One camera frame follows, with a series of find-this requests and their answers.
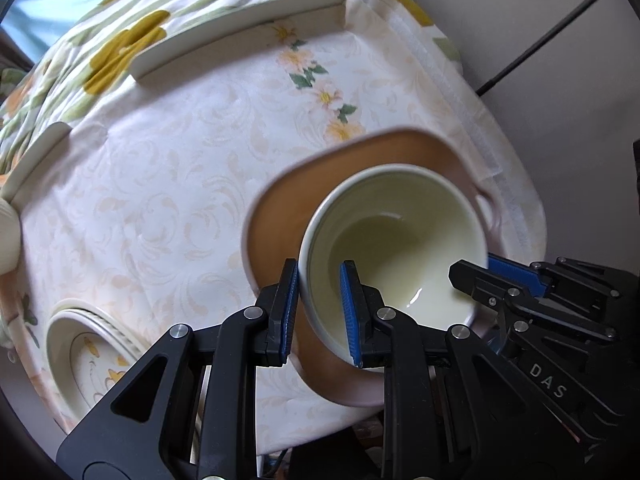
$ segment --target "black cable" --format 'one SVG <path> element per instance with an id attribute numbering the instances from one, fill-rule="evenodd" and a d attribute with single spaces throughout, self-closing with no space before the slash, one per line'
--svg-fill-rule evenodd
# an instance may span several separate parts
<path id="1" fill-rule="evenodd" d="M 520 54 L 514 61 L 509 63 L 503 70 L 500 70 L 498 74 L 484 83 L 477 91 L 478 97 L 486 94 L 491 88 L 493 88 L 498 82 L 500 82 L 505 76 L 509 75 L 513 70 L 523 64 L 529 57 L 544 47 L 549 41 L 555 38 L 560 32 L 562 32 L 568 25 L 573 23 L 585 10 L 591 7 L 598 0 L 584 0 L 580 5 L 575 7 L 574 10 L 569 12 L 562 20 L 557 22 L 542 38 L 537 40 L 527 50 Z"/>
<path id="2" fill-rule="evenodd" d="M 287 454 L 287 451 L 289 451 L 289 449 L 283 449 L 280 454 L 278 455 L 278 458 L 276 459 L 276 463 L 273 464 L 273 466 L 271 466 L 271 469 L 269 469 L 262 477 L 263 478 L 273 478 L 273 476 L 276 474 L 276 471 L 280 468 L 280 465 L 282 464 L 282 460 L 284 460 L 284 456 Z"/>

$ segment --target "white ceramic dish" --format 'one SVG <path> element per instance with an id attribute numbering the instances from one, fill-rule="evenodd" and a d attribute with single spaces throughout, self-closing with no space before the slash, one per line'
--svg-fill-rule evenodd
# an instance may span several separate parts
<path id="1" fill-rule="evenodd" d="M 482 225 L 463 193 L 441 175 L 410 164 L 363 170 L 337 186 L 308 224 L 300 247 L 300 295 L 320 340 L 353 362 L 338 270 L 355 260 L 362 283 L 419 324 L 471 325 L 475 302 L 449 282 L 458 260 L 486 267 Z"/>
<path id="2" fill-rule="evenodd" d="M 21 233 L 18 213 L 5 199 L 0 198 L 0 276 L 18 265 Z"/>
<path id="3" fill-rule="evenodd" d="M 11 203 L 27 177 L 44 160 L 53 147 L 71 133 L 71 126 L 61 121 L 47 126 L 24 152 L 15 168 L 11 170 L 2 188 L 0 198 Z"/>
<path id="4" fill-rule="evenodd" d="M 128 71 L 139 81 L 162 65 L 209 43 L 261 23 L 287 18 L 309 10 L 340 5 L 345 0 L 271 0 L 233 10 L 215 20 L 203 22 L 174 34 L 136 54 Z"/>
<path id="5" fill-rule="evenodd" d="M 63 300 L 55 306 L 46 330 L 46 360 L 76 420 L 81 420 L 146 350 L 124 332 L 110 316 L 83 301 Z"/>

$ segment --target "yellow flower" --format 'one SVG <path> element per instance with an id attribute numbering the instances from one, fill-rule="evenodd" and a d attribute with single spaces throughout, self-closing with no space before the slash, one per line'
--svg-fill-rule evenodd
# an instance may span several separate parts
<path id="1" fill-rule="evenodd" d="M 356 121 L 343 123 L 338 119 L 333 119 L 327 126 L 325 134 L 333 140 L 345 141 L 360 136 L 364 132 L 363 126 Z"/>
<path id="2" fill-rule="evenodd" d="M 286 25 L 274 24 L 271 28 L 276 31 L 280 43 L 292 43 L 297 39 L 295 27 L 287 28 Z"/>
<path id="3" fill-rule="evenodd" d="M 89 62 L 92 72 L 82 86 L 84 91 L 98 95 L 107 90 L 137 53 L 166 37 L 160 24 L 169 16 L 166 10 L 156 10 L 141 18 L 131 30 L 121 30 L 107 41 Z"/>
<path id="4" fill-rule="evenodd" d="M 84 346 L 86 346 L 89 349 L 89 352 L 91 352 L 91 354 L 94 357 L 100 357 L 100 353 L 98 352 L 98 349 L 95 347 L 94 342 L 91 341 L 88 337 L 84 338 Z"/>
<path id="5" fill-rule="evenodd" d="M 339 110 L 342 106 L 342 92 L 326 80 L 319 80 L 311 90 L 324 110 Z"/>
<path id="6" fill-rule="evenodd" d="M 299 74 L 309 65 L 313 53 L 310 50 L 285 50 L 278 56 L 278 63 L 287 69 L 289 73 Z"/>
<path id="7" fill-rule="evenodd" d="M 109 368 L 108 373 L 109 373 L 109 378 L 107 378 L 107 381 L 111 379 L 114 383 L 117 383 L 124 375 L 124 372 L 117 372 L 115 370 L 111 370 L 111 368 Z"/>

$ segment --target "cup rim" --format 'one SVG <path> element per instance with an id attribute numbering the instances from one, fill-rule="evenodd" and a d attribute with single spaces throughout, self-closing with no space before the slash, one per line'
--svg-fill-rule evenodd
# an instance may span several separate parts
<path id="1" fill-rule="evenodd" d="M 465 210 L 468 218 L 471 219 L 471 224 L 476 237 L 481 241 L 484 254 L 486 254 L 486 237 L 482 230 L 482 225 L 476 214 L 473 206 L 470 204 L 466 196 L 453 184 L 450 180 L 446 179 L 439 173 L 428 170 L 421 166 L 414 166 L 413 164 L 381 164 L 379 166 L 373 166 L 362 170 L 338 184 L 324 200 L 318 206 L 314 212 L 309 224 L 306 227 L 305 234 L 302 238 L 302 244 L 300 245 L 300 254 L 298 257 L 298 279 L 300 282 L 300 298 L 304 305 L 305 314 L 309 321 L 309 325 L 314 330 L 320 341 L 336 356 L 349 364 L 353 363 L 349 350 L 340 345 L 328 331 L 324 328 L 315 308 L 312 307 L 313 302 L 311 298 L 309 288 L 309 273 L 310 273 L 310 254 L 313 247 L 316 233 L 320 227 L 324 214 L 331 208 L 331 206 L 344 195 L 355 184 L 377 176 L 383 173 L 409 173 L 418 174 L 423 177 L 427 177 L 432 181 L 436 181 L 439 185 L 447 189 L 456 198 L 456 201 Z M 465 319 L 464 323 L 470 326 L 476 316 L 476 309 L 473 308 L 469 316 Z"/>

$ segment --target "orange flower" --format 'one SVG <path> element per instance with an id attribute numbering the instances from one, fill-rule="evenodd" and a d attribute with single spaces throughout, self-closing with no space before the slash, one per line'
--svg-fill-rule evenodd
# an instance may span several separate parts
<path id="1" fill-rule="evenodd" d="M 0 175 L 0 187 L 4 186 L 4 183 L 6 182 L 6 180 L 9 178 L 9 174 L 12 172 L 12 170 L 15 168 L 16 164 L 18 164 L 18 161 L 22 158 L 22 156 L 24 155 L 24 152 L 26 150 L 26 146 L 23 145 L 22 147 L 20 147 L 19 150 L 17 150 L 14 153 L 14 158 L 11 159 L 11 167 L 8 169 L 8 171 L 5 174 Z"/>
<path id="2" fill-rule="evenodd" d="M 278 64 L 289 73 L 300 74 L 311 65 L 313 53 L 310 50 L 285 50 L 278 56 Z"/>
<path id="3" fill-rule="evenodd" d="M 9 117 L 13 117 L 15 113 L 18 111 L 18 108 L 22 105 L 23 98 L 28 94 L 31 86 L 33 85 L 33 74 L 29 74 L 26 78 L 22 80 L 22 82 L 18 85 L 9 97 L 4 102 L 6 105 L 6 110 L 9 113 Z"/>
<path id="4" fill-rule="evenodd" d="M 326 128 L 326 134 L 333 140 L 343 142 L 353 139 L 353 137 L 364 134 L 364 127 L 355 121 L 351 123 L 342 123 L 338 119 L 333 119 Z"/>

